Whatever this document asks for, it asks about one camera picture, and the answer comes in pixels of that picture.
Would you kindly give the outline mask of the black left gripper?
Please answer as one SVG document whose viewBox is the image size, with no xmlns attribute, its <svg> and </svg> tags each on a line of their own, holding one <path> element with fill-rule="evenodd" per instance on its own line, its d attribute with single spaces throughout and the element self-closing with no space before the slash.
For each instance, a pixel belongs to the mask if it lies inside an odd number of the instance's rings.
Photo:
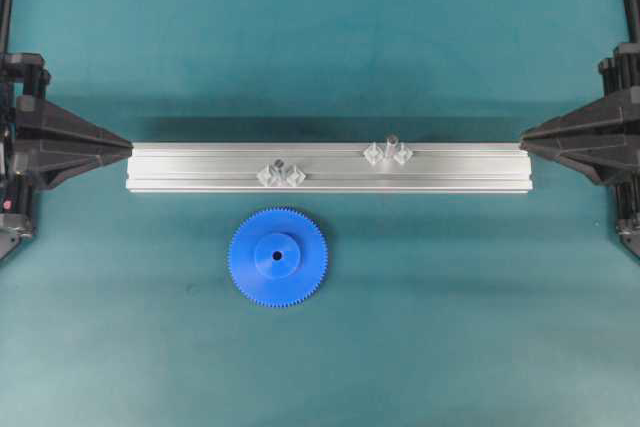
<svg viewBox="0 0 640 427">
<path fill-rule="evenodd" d="M 131 156 L 130 141 L 47 100 L 51 75 L 35 53 L 1 54 L 1 140 L 5 147 L 22 140 L 76 144 L 17 144 L 14 173 L 36 190 L 51 190 L 86 172 Z M 16 100 L 15 85 L 22 85 Z"/>
</svg>

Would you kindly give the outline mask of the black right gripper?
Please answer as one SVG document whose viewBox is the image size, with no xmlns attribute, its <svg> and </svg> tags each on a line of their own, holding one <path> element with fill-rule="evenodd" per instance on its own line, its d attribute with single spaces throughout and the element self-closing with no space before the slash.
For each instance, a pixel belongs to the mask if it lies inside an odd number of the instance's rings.
<svg viewBox="0 0 640 427">
<path fill-rule="evenodd" d="M 567 114 L 551 118 L 526 130 L 520 147 L 529 154 L 584 175 L 594 185 L 613 186 L 622 182 L 622 168 L 587 154 L 585 150 L 563 150 L 537 141 L 586 134 L 598 134 L 602 144 L 618 147 L 639 136 L 639 44 L 621 43 L 613 55 L 599 64 L 604 95 Z"/>
</svg>

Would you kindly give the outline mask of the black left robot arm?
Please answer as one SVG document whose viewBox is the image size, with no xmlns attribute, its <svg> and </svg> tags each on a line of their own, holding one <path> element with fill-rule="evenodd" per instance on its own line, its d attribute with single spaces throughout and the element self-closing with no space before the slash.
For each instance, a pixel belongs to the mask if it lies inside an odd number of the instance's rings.
<svg viewBox="0 0 640 427">
<path fill-rule="evenodd" d="M 33 198 L 132 155 L 130 141 L 46 99 L 38 54 L 1 55 L 1 257 L 34 236 Z"/>
</svg>

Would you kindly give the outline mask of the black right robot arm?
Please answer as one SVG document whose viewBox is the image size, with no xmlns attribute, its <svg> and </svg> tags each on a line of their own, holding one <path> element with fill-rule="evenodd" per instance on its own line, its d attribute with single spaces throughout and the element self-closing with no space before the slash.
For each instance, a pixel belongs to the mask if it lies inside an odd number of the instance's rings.
<svg viewBox="0 0 640 427">
<path fill-rule="evenodd" d="M 604 96 L 521 135 L 521 148 L 581 173 L 614 194 L 616 232 L 639 254 L 639 45 L 598 64 Z"/>
</svg>

